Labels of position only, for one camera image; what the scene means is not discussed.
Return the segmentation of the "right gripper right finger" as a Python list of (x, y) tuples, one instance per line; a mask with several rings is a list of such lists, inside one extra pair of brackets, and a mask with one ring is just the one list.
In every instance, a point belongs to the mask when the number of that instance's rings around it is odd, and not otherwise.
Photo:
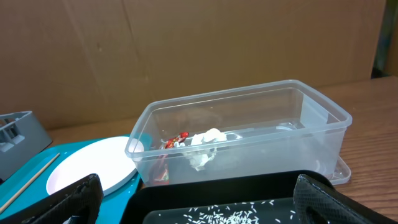
[(294, 205), (300, 223), (397, 224), (304, 174), (295, 184)]

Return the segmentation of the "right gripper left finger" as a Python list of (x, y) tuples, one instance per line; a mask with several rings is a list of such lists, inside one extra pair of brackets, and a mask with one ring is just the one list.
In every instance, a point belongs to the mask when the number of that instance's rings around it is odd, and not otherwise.
[(100, 177), (90, 174), (33, 205), (1, 220), (1, 224), (96, 222), (104, 198)]

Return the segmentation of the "large white plate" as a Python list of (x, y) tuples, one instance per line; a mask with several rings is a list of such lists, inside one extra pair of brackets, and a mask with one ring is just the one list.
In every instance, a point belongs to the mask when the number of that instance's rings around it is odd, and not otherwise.
[(90, 174), (99, 176), (105, 196), (117, 191), (137, 172), (125, 153), (128, 140), (127, 136), (106, 138), (72, 153), (49, 175), (47, 193), (52, 195)]

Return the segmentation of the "wooden chopstick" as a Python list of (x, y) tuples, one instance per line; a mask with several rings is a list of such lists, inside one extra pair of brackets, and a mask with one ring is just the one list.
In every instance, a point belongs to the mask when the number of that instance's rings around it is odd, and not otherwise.
[(49, 168), (49, 166), (60, 156), (57, 153), (51, 160), (46, 163), (38, 172), (34, 174), (2, 207), (1, 213), (3, 213), (41, 174)]

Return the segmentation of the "red snack wrapper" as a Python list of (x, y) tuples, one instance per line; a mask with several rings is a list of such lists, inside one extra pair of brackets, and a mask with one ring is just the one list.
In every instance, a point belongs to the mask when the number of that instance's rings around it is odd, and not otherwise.
[[(166, 141), (163, 149), (171, 149), (183, 145), (186, 138), (189, 137), (189, 132), (182, 132), (178, 136)], [(164, 154), (158, 157), (156, 163), (151, 167), (149, 177), (152, 185), (167, 185), (169, 184), (169, 168), (166, 161), (168, 155)]]

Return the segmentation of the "white tissue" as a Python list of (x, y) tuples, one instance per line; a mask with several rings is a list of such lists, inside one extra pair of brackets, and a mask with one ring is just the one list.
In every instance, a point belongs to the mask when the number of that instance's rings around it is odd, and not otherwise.
[(222, 133), (219, 129), (211, 128), (205, 133), (195, 134), (190, 142), (190, 146), (193, 148), (182, 154), (196, 171), (205, 170), (206, 163), (212, 161), (216, 156), (217, 147), (215, 147), (215, 144), (226, 140), (225, 133)]

